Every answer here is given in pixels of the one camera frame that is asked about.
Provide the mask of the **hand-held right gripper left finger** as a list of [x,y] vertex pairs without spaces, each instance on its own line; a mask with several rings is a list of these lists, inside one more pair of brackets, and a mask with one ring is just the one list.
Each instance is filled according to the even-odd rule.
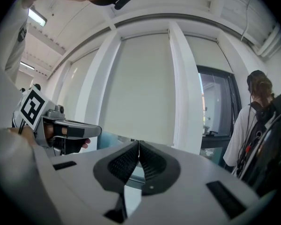
[[124,187],[139,162],[138,141],[51,157],[50,162],[66,186],[83,203],[118,224],[128,218]]

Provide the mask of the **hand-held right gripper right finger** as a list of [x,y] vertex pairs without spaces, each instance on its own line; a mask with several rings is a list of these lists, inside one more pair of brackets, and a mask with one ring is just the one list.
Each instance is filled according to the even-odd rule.
[[145,172],[141,202],[129,225],[244,225],[259,196],[210,160],[139,142]]

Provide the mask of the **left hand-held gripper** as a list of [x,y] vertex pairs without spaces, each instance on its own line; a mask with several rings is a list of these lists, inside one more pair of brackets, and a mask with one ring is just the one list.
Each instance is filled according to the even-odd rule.
[[66,139],[97,137],[102,128],[66,120],[64,108],[54,104],[35,85],[22,93],[22,98],[12,115],[12,127],[19,133],[30,127],[36,143],[49,155],[64,155]]

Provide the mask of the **person's left forearm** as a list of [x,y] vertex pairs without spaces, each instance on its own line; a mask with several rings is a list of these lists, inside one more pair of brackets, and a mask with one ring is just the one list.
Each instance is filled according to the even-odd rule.
[[37,145],[33,130],[29,126],[24,126],[21,132],[19,128],[15,127],[10,127],[7,129],[7,131],[12,136],[11,144],[13,144],[14,146],[32,147]]

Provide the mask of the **person's left hand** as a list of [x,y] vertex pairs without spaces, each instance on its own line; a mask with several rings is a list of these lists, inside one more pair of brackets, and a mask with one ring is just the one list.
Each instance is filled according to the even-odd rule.
[[90,144],[89,138],[69,139],[67,135],[67,126],[60,124],[44,124],[44,135],[47,144],[53,148],[53,154],[56,156],[59,150],[60,155],[80,152],[81,148],[86,149]]

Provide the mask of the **operator in white shirt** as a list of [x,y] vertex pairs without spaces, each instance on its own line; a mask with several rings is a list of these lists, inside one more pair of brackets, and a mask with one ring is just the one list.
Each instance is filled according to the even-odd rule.
[[42,184],[32,147],[11,144],[15,86],[32,0],[16,0],[0,23],[0,225],[62,225]]

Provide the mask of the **dark-framed glass window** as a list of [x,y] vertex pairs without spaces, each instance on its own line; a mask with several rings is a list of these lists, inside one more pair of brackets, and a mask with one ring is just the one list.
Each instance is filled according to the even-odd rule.
[[203,100],[202,149],[226,147],[232,137],[241,100],[234,75],[197,66]]

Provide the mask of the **fluorescent ceiling light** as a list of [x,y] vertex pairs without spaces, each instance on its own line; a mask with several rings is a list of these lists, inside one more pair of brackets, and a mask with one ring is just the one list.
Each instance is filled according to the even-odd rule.
[[36,11],[34,8],[29,9],[28,16],[37,24],[39,24],[41,27],[44,27],[47,23],[47,19],[43,15],[41,15],[38,11]]
[[24,62],[22,62],[22,61],[20,62],[20,65],[25,66],[26,68],[35,70],[35,68],[34,68],[33,66],[30,66],[30,65],[28,65],[27,63],[24,63]]

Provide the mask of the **white ceiling pipes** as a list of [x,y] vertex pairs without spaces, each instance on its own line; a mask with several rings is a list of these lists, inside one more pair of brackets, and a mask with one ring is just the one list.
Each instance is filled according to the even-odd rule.
[[273,47],[279,42],[281,39],[281,26],[278,24],[273,29],[272,33],[266,39],[264,44],[259,48],[255,49],[255,53],[258,56],[265,57],[268,53],[273,49]]

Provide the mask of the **grey curved ceiling rail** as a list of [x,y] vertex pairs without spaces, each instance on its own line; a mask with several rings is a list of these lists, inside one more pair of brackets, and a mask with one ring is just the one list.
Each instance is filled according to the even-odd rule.
[[[219,28],[223,30],[224,32],[227,32],[237,38],[240,38],[242,36],[242,33],[239,33],[237,30],[234,30],[222,23],[213,21],[211,19],[207,19],[204,17],[199,17],[195,15],[187,15],[187,14],[176,14],[176,13],[161,13],[161,14],[150,14],[150,15],[141,15],[137,17],[133,17],[130,19],[125,19],[123,21],[115,23],[115,27],[121,28],[127,25],[131,25],[137,22],[143,22],[143,21],[149,21],[149,20],[157,20],[157,19],[180,19],[180,20],[186,20],[186,21],[194,21],[194,22],[201,22],[204,24],[211,25],[213,27]],[[50,75],[47,77],[47,79],[50,79],[53,74],[56,73],[56,71],[59,69],[59,67],[66,62],[66,60],[71,57],[76,51],[84,47],[86,44],[90,43],[94,39],[96,39],[99,36],[102,36],[106,33],[111,31],[110,27],[106,27],[103,29],[99,29],[97,32],[91,32],[90,35],[87,35],[86,38],[83,38],[81,42],[78,42],[77,45],[75,45],[73,48],[66,51],[64,55],[62,55],[61,59],[57,62],[57,65],[53,69],[53,71],[50,73]]]

